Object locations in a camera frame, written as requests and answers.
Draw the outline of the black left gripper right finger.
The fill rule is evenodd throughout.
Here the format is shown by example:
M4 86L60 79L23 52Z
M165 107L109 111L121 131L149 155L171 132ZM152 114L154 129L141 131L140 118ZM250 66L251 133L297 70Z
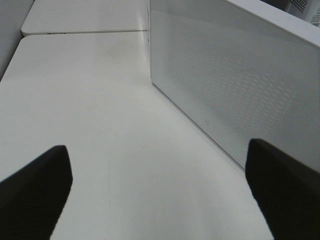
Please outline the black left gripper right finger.
M320 174L263 139L249 141L245 178L276 240L320 238Z

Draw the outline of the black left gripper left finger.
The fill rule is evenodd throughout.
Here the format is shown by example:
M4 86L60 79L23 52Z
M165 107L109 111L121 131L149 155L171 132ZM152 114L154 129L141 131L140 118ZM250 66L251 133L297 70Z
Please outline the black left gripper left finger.
M48 240L73 183L67 147L56 145L0 182L0 238Z

